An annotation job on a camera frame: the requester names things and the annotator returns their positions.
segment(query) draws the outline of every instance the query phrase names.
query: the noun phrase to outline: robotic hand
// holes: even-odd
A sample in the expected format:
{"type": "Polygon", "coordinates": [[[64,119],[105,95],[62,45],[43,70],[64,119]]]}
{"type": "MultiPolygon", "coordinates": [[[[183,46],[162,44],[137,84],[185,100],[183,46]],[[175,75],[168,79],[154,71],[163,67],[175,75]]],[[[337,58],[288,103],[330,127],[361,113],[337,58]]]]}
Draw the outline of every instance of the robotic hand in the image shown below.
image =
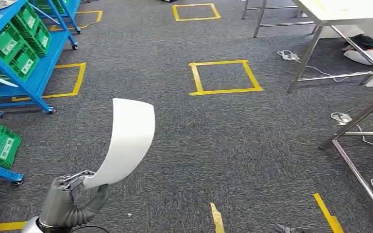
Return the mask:
{"type": "Polygon", "coordinates": [[[47,193],[41,217],[30,219],[22,233],[70,233],[89,222],[108,200],[108,185],[128,176],[148,151],[155,132],[153,106],[139,101],[113,99],[114,120],[108,153],[97,172],[84,170],[55,178],[47,193]],[[84,207],[74,204],[72,191],[98,188],[84,207]]]}

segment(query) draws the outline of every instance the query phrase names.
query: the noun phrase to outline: white plastic panel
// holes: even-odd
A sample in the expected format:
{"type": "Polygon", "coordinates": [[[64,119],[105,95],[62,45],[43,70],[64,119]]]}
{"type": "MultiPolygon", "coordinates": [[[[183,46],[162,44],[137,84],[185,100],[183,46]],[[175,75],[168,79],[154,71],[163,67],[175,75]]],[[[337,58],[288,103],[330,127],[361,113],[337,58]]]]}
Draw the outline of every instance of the white plastic panel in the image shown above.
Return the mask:
{"type": "Polygon", "coordinates": [[[89,189],[118,182],[128,176],[147,153],[155,133],[153,106],[140,101],[113,99],[111,143],[95,175],[84,179],[89,189]]]}

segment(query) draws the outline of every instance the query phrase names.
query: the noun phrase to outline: white table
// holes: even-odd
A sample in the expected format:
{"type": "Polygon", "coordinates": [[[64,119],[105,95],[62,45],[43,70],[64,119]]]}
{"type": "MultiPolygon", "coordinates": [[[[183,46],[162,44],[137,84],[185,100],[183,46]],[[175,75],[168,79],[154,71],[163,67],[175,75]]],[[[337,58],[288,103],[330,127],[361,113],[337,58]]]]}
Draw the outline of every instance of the white table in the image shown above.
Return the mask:
{"type": "Polygon", "coordinates": [[[314,37],[311,40],[303,58],[301,64],[297,69],[296,76],[294,77],[291,85],[288,88],[288,92],[292,92],[298,82],[332,79],[332,78],[343,78],[343,77],[354,77],[354,76],[367,76],[361,84],[365,84],[368,80],[373,77],[373,71],[334,75],[317,78],[302,79],[301,75],[305,69],[308,60],[311,57],[312,52],[317,45],[320,38],[320,34],[324,26],[330,26],[335,32],[341,37],[346,39],[354,48],[360,52],[370,63],[373,64],[373,59],[369,57],[358,45],[352,42],[349,38],[345,37],[334,25],[353,25],[353,24],[373,24],[373,0],[371,6],[368,6],[367,0],[293,0],[302,11],[304,11],[309,18],[311,18],[317,25],[314,37]]]}

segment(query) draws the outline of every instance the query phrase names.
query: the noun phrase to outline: yellow tape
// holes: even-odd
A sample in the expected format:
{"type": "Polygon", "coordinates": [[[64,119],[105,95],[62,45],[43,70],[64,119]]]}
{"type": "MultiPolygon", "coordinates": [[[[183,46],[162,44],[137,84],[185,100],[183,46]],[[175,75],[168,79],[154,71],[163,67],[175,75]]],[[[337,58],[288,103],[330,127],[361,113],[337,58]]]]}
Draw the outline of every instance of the yellow tape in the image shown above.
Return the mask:
{"type": "Polygon", "coordinates": [[[21,230],[25,226],[26,222],[6,222],[0,223],[0,232],[21,230]]]}
{"type": "Polygon", "coordinates": [[[231,94],[231,93],[241,93],[241,92],[252,92],[252,91],[263,91],[255,88],[244,88],[244,89],[230,89],[230,90],[214,90],[214,91],[201,91],[201,92],[191,92],[192,96],[203,96],[212,94],[231,94]]]}
{"type": "Polygon", "coordinates": [[[234,61],[217,61],[217,62],[198,62],[198,63],[189,63],[192,69],[192,74],[194,76],[195,85],[197,87],[196,92],[191,92],[192,96],[203,96],[203,95],[212,95],[212,94],[230,94],[230,93],[240,93],[240,92],[252,92],[252,91],[263,91],[264,89],[259,85],[255,79],[255,75],[252,73],[251,68],[248,66],[247,60],[234,60],[234,61]],[[213,90],[213,91],[204,91],[201,83],[201,78],[197,70],[197,66],[207,66],[207,65],[224,65],[224,64],[239,64],[242,63],[244,66],[245,72],[250,79],[253,88],[243,88],[243,89],[229,89],[229,90],[213,90]]]}
{"type": "Polygon", "coordinates": [[[219,19],[221,18],[218,10],[216,9],[213,3],[200,3],[200,4],[186,4],[186,5],[172,5],[172,12],[174,14],[175,21],[196,21],[196,20],[210,20],[210,19],[219,19]],[[206,18],[179,18],[177,7],[186,7],[186,6],[210,6],[212,11],[214,12],[214,17],[206,17],[206,18]]]}
{"type": "Polygon", "coordinates": [[[341,227],[341,224],[338,222],[338,219],[335,216],[332,216],[327,207],[324,204],[324,201],[322,200],[319,193],[314,193],[315,201],[317,202],[318,206],[321,208],[322,213],[324,214],[324,217],[327,219],[327,222],[329,226],[331,227],[332,231],[334,233],[344,233],[344,230],[341,227]]]}
{"type": "Polygon", "coordinates": [[[254,86],[254,89],[257,91],[263,91],[262,87],[259,85],[259,83],[255,79],[255,75],[252,73],[251,68],[248,66],[247,62],[242,63],[244,65],[245,72],[247,72],[248,78],[250,78],[252,85],[254,86]]]}
{"type": "Polygon", "coordinates": [[[197,66],[207,66],[207,65],[224,65],[224,64],[237,64],[248,62],[247,60],[234,60],[234,61],[218,61],[218,62],[196,62],[197,66]]]}
{"type": "Polygon", "coordinates": [[[224,233],[224,223],[222,222],[222,215],[217,210],[214,203],[211,204],[212,219],[215,225],[215,233],[224,233]]]}
{"type": "MultiPolygon", "coordinates": [[[[99,23],[102,19],[103,11],[80,11],[77,12],[77,14],[90,14],[90,13],[98,13],[97,19],[95,22],[92,22],[90,24],[84,25],[84,26],[79,26],[78,28],[86,28],[92,24],[99,23]]],[[[49,31],[54,32],[54,31],[61,31],[62,28],[57,28],[56,25],[52,25],[49,29],[49,31]]]]}
{"type": "MultiPolygon", "coordinates": [[[[53,94],[53,95],[45,95],[42,96],[42,98],[57,98],[57,97],[68,97],[68,96],[76,96],[79,93],[79,89],[82,85],[82,80],[84,79],[85,70],[86,70],[86,62],[84,63],[75,63],[75,64],[66,64],[66,65],[58,65],[55,66],[55,68],[68,68],[68,67],[79,67],[78,77],[76,78],[76,82],[74,85],[74,88],[71,93],[64,93],[64,94],[53,94]]],[[[30,100],[29,97],[12,97],[12,101],[24,101],[24,100],[30,100]]]]}
{"type": "Polygon", "coordinates": [[[194,75],[194,80],[195,80],[195,86],[197,87],[198,92],[202,92],[202,84],[201,84],[201,78],[199,76],[198,70],[197,70],[197,65],[195,63],[189,63],[192,69],[192,74],[194,75]]]}

